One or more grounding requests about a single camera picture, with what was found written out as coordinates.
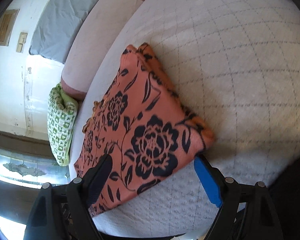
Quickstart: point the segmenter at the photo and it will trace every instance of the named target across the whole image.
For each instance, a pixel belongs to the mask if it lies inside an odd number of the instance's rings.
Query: wooden window frame
[[[3,23],[4,17],[7,16],[7,15],[11,15],[8,26],[7,26],[6,30],[4,30],[4,32],[5,32],[4,33],[4,39],[3,39],[3,41],[0,41],[0,46],[8,46],[9,45],[10,36],[11,36],[11,33],[12,33],[12,29],[14,27],[18,12],[19,12],[19,9],[7,10],[1,16],[1,18],[0,18],[0,29],[1,29],[1,25]]]

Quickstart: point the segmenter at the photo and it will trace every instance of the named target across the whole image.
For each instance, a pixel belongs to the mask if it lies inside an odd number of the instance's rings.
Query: blue gripper pad
[[[210,202],[220,208],[223,204],[220,189],[213,180],[213,177],[210,174],[209,170],[206,168],[205,164],[200,160],[199,157],[195,157],[194,159],[194,170],[197,173],[197,176],[199,177]]]

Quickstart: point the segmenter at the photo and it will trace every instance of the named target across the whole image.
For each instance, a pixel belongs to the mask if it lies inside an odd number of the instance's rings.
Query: light switch
[[[26,43],[28,33],[20,33],[16,52],[23,52],[23,45]]]

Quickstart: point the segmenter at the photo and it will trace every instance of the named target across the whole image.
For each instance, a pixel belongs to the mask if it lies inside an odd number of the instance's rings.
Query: orange floral cloth
[[[104,154],[113,160],[98,201],[89,208],[92,216],[156,185],[214,141],[205,122],[181,104],[146,43],[138,49],[129,45],[123,52],[117,76],[102,101],[95,102],[83,132],[82,151],[75,163],[78,177]]]

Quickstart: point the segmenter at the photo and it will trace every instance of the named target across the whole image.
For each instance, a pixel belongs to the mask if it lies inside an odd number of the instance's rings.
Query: folded fabric
[[[183,106],[151,47],[129,45],[102,101],[84,127],[75,163],[78,177],[109,154],[112,172],[92,216],[115,208],[156,185],[209,148],[213,132]]]
[[[65,63],[77,33],[98,0],[49,0],[34,31],[30,55]]]
[[[47,117],[48,137],[51,151],[60,166],[69,164],[69,148],[77,112],[77,101],[66,95],[60,84],[50,91]]]

